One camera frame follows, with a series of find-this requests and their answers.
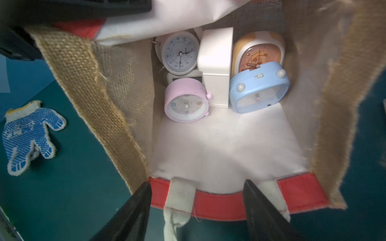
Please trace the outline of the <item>red burlap canvas bag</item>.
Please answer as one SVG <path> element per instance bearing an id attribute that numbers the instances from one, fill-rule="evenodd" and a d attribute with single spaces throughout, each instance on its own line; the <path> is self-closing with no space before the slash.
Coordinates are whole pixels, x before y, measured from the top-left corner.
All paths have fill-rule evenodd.
<path id="1" fill-rule="evenodd" d="M 230 27 L 233 46 L 259 30 L 283 37 L 285 97 L 250 113 L 167 118 L 151 40 Z M 186 215 L 193 201 L 199 218 L 243 220 L 250 179 L 284 216 L 347 208 L 359 105 L 386 68 L 385 1 L 153 1 L 148 13 L 26 30 L 130 192 L 150 178 L 154 207 Z"/>

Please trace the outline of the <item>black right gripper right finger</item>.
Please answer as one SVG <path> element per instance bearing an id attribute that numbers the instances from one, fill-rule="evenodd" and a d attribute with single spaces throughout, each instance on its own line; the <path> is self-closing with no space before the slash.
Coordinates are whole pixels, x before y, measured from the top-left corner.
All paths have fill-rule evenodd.
<path id="1" fill-rule="evenodd" d="M 305 237 L 282 216 L 251 180 L 245 181 L 242 196 L 250 240 L 305 240 Z"/>

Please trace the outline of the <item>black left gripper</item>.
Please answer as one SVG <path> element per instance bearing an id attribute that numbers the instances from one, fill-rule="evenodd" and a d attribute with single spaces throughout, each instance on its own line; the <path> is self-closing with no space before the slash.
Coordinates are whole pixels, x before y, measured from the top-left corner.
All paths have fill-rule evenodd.
<path id="1" fill-rule="evenodd" d="M 42 59 L 26 26 L 102 16 L 105 1 L 1 1 L 1 54 L 14 60 Z"/>

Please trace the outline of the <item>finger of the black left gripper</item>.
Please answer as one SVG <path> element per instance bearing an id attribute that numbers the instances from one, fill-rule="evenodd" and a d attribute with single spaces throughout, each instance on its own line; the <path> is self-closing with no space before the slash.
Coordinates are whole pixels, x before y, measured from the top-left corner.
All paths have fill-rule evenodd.
<path id="1" fill-rule="evenodd" d="M 148 13 L 152 1 L 60 1 L 72 20 L 91 20 Z"/>

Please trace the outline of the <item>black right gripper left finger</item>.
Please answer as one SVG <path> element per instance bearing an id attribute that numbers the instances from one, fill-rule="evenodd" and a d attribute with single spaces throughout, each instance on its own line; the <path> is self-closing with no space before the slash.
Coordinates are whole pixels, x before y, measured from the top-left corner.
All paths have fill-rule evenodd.
<path id="1" fill-rule="evenodd" d="M 143 241 L 145 240 L 152 190 L 144 182 L 111 220 L 95 234 L 92 241 Z"/>

